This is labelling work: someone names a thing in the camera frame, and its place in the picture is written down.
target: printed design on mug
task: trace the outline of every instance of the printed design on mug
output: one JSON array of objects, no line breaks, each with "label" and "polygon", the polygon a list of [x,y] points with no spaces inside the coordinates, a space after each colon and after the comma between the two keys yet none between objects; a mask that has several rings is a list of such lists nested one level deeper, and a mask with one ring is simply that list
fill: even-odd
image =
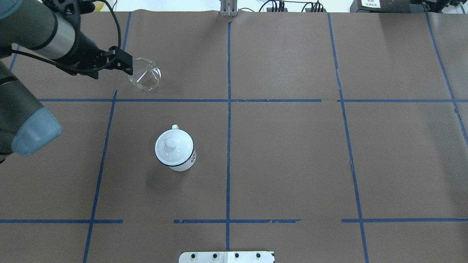
[{"label": "printed design on mug", "polygon": [[195,162],[195,159],[197,158],[197,151],[193,151],[193,155],[192,155],[192,158],[190,158],[190,161],[193,163]]}]

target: yellow object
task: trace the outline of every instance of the yellow object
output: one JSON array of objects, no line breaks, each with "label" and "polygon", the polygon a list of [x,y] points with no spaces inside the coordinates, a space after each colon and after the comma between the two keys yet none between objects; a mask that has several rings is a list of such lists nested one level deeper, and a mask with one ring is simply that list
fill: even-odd
[{"label": "yellow object", "polygon": [[96,9],[94,11],[99,12],[104,7],[104,2],[99,2],[99,3],[94,2],[94,5],[96,6]]}]

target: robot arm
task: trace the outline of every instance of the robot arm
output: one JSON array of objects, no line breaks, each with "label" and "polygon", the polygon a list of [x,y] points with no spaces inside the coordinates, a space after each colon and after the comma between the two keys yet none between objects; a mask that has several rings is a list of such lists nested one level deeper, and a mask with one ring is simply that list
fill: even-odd
[{"label": "robot arm", "polygon": [[[71,74],[98,78],[102,69],[132,75],[132,56],[118,46],[99,49],[80,31],[80,15],[94,10],[93,0],[0,0],[0,58],[16,43],[50,60],[36,57]],[[61,134],[55,117],[0,62],[0,163],[17,152],[29,156]]]}]

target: white metal plate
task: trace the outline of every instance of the white metal plate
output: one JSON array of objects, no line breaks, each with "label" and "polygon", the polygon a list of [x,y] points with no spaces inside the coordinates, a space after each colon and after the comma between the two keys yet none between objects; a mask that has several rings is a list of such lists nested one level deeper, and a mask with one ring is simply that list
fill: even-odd
[{"label": "white metal plate", "polygon": [[275,263],[275,253],[270,251],[183,252],[179,257],[179,263]]}]

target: lid knob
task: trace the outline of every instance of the lid knob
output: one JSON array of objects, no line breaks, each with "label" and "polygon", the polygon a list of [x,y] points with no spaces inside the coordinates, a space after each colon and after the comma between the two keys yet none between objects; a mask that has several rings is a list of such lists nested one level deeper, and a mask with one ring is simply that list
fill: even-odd
[{"label": "lid knob", "polygon": [[171,137],[171,138],[166,140],[165,145],[166,145],[167,148],[174,150],[175,147],[177,147],[177,140],[175,138]]}]

